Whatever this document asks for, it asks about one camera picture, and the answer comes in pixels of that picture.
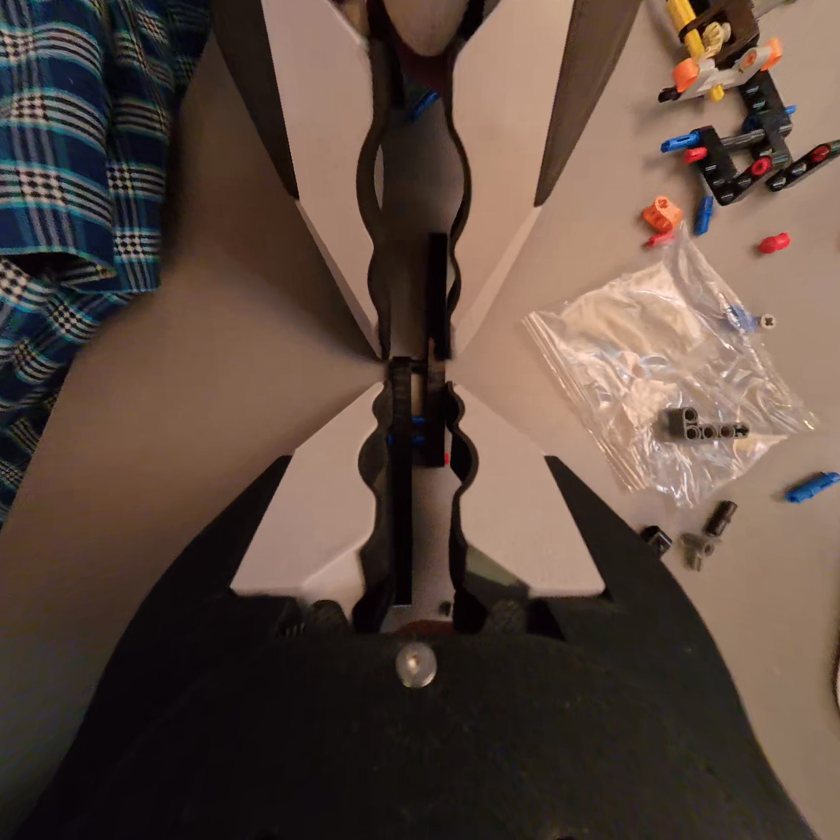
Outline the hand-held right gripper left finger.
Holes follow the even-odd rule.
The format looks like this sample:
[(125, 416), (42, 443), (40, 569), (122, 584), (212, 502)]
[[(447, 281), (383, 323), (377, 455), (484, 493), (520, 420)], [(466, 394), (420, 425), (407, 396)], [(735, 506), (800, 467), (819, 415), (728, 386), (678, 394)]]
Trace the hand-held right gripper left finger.
[(235, 594), (333, 602), (351, 619), (366, 588), (361, 550), (375, 526), (360, 456), (384, 393), (383, 384), (369, 387), (295, 450), (231, 581)]

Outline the multicoloured lego chassis assembly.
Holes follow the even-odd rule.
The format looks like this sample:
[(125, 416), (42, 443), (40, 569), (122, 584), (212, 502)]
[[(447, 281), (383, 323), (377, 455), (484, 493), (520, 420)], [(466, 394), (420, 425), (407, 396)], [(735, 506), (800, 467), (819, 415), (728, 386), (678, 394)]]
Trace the multicoloured lego chassis assembly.
[(738, 133), (693, 129), (661, 143), (662, 154), (682, 153), (711, 197), (732, 205), (755, 187), (781, 193), (819, 172), (839, 155), (838, 140), (819, 143), (795, 158), (788, 145), (793, 107), (786, 106), (771, 70), (783, 56), (778, 38), (761, 40), (760, 19), (782, 1), (667, 1), (665, 12), (686, 57), (674, 68), (660, 103), (705, 99), (719, 102), (729, 91), (741, 100)]

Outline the dark grey angled lego beam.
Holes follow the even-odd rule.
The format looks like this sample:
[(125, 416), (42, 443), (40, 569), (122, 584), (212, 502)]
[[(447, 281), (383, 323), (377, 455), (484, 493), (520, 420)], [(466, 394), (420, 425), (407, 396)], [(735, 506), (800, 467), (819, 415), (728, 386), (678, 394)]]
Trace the dark grey angled lego beam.
[(751, 426), (743, 422), (705, 421), (692, 406), (668, 407), (659, 412), (658, 422), (667, 440), (682, 444), (733, 442), (752, 433)]

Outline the orange lego connector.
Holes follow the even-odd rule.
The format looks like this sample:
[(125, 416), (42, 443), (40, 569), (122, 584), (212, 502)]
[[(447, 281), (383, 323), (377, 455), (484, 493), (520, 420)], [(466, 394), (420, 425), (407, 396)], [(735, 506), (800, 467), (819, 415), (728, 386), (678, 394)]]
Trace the orange lego connector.
[(640, 217), (656, 235), (666, 235), (679, 226), (684, 212), (670, 198), (660, 195), (642, 210)]

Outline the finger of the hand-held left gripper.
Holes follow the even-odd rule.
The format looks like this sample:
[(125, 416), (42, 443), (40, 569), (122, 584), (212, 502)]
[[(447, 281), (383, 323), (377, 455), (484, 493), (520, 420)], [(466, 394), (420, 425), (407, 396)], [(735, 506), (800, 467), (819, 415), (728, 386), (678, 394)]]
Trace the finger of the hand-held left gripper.
[(357, 178), (374, 120), (366, 38), (335, 2), (262, 2), (296, 205), (373, 351), (386, 357)]
[(451, 123), (465, 191), (453, 233), (454, 356), (475, 337), (539, 217), (539, 176), (573, 6), (499, 2), (455, 59)]

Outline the long black lego beam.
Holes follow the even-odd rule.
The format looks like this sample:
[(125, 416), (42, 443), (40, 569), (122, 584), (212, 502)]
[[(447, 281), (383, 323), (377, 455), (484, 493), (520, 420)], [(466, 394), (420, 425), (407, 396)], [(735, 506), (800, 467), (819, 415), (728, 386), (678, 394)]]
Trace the long black lego beam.
[(395, 357), (390, 366), (392, 421), (388, 433), (388, 491), (391, 506), (393, 603), (413, 601), (413, 398), (412, 360)]

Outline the black beam assembly blue pins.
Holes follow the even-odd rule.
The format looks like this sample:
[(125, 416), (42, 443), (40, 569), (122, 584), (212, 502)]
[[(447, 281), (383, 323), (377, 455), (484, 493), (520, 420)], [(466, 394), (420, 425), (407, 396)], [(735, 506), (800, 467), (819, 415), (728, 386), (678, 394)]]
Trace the black beam assembly blue pins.
[(387, 443), (394, 477), (409, 477), (415, 464), (431, 468), (448, 464), (445, 448), (449, 399), (446, 367), (452, 357), (448, 258), (448, 235), (430, 234), (423, 286), (422, 355), (418, 359), (395, 357), (389, 364), (392, 423)]

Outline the clear zip bag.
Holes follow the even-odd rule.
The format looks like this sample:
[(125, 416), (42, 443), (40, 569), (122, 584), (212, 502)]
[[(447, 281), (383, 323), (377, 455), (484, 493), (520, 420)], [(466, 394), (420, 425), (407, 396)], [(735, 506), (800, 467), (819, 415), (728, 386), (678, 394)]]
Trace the clear zip bag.
[[(681, 225), (644, 267), (522, 321), (574, 414), (630, 491), (656, 490), (693, 508), (744, 476), (770, 450), (816, 430), (756, 330), (721, 311), (741, 300)], [(692, 406), (705, 421), (743, 422), (750, 437), (682, 444), (658, 422)]]

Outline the blue plaid shirt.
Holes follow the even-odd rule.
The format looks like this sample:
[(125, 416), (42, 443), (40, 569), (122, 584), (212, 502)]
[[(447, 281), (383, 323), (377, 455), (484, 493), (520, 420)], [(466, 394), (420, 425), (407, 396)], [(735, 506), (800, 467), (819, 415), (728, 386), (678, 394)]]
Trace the blue plaid shirt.
[(209, 2), (1, 2), (1, 517), (77, 354), (160, 284)]

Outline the grey lego axle connector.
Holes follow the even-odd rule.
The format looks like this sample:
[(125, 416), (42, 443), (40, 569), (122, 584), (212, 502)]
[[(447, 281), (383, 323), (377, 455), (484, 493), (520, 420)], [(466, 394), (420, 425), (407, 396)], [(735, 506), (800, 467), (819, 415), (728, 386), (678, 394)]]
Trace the grey lego axle connector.
[(717, 535), (707, 532), (684, 532), (680, 540), (685, 551), (686, 567), (696, 572), (701, 571), (720, 542)]

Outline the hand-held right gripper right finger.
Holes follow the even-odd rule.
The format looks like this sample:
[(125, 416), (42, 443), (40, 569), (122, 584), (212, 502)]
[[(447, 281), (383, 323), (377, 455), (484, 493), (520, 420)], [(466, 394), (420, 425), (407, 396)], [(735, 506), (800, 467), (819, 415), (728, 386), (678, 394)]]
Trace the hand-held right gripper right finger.
[(453, 499), (450, 573), (485, 610), (498, 602), (590, 597), (606, 584), (530, 437), (449, 384)]

